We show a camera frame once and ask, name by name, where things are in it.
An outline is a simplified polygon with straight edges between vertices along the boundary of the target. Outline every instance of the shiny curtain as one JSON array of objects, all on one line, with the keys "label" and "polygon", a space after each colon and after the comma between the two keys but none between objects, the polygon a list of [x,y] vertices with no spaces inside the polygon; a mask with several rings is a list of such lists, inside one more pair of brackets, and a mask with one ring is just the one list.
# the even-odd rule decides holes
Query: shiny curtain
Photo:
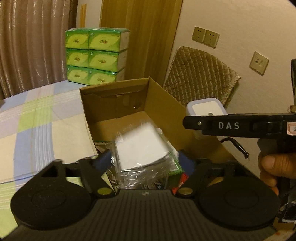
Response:
[{"label": "shiny curtain", "polygon": [[66,79],[65,30],[74,25],[73,3],[0,1],[0,99]]}]

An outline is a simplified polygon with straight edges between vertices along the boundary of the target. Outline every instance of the stack of tissue packs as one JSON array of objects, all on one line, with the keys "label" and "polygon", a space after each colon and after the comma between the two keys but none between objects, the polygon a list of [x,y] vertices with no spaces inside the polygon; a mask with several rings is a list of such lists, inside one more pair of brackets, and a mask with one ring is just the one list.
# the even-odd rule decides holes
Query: stack of tissue packs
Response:
[{"label": "stack of tissue packs", "polygon": [[85,85],[124,80],[129,33],[125,28],[67,30],[68,80]]}]

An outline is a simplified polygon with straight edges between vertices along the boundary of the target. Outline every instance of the double wall socket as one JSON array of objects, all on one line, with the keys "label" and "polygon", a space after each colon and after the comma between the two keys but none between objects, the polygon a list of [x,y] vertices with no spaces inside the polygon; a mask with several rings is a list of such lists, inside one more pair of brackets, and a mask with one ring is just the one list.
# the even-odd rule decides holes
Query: double wall socket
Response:
[{"label": "double wall socket", "polygon": [[268,58],[255,51],[250,63],[250,68],[257,71],[259,74],[264,75],[268,62]]},{"label": "double wall socket", "polygon": [[220,35],[218,33],[206,30],[204,28],[195,27],[192,35],[192,40],[216,48],[219,36]]}]

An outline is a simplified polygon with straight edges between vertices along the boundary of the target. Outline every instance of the human hand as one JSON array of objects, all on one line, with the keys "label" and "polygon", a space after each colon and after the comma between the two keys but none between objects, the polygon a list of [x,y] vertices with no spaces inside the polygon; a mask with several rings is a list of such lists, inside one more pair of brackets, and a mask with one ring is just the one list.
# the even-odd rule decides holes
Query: human hand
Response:
[{"label": "human hand", "polygon": [[296,153],[272,154],[265,157],[260,153],[258,156],[258,166],[261,171],[260,179],[276,195],[279,195],[279,190],[276,187],[277,177],[296,178]]}]

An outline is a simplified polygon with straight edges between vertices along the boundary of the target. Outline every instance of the brown quilted mat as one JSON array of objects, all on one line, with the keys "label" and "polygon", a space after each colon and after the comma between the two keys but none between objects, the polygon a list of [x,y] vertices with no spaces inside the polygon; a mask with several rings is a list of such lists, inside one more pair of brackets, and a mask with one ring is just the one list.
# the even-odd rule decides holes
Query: brown quilted mat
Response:
[{"label": "brown quilted mat", "polygon": [[227,106],[240,78],[215,56],[182,46],[175,54],[163,87],[184,106],[210,97]]}]

